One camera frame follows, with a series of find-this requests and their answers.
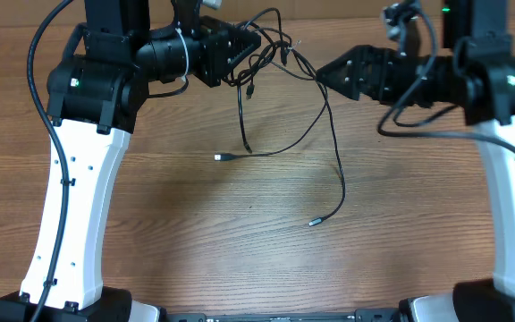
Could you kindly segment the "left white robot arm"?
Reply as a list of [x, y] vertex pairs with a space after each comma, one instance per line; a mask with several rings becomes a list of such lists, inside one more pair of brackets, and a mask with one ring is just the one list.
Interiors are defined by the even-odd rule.
[[161, 321], [165, 311], [105, 286], [102, 250], [117, 172], [153, 81], [197, 77], [208, 87], [256, 49], [246, 27], [204, 16], [199, 1], [173, 2], [173, 20], [150, 26], [145, 1], [87, 0], [36, 108], [51, 157], [38, 242], [0, 321]]

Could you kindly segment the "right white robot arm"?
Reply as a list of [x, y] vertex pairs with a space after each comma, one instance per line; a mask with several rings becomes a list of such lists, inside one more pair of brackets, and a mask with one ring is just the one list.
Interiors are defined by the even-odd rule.
[[449, 292], [408, 298], [395, 309], [358, 309], [357, 321], [515, 321], [515, 55], [504, 1], [451, 0], [443, 35], [419, 53], [417, 1], [385, 7], [381, 17], [396, 49], [353, 47], [322, 67], [317, 80], [343, 96], [367, 96], [397, 122], [409, 106], [461, 109], [467, 129], [445, 140], [472, 140], [485, 168], [494, 225], [492, 275]]

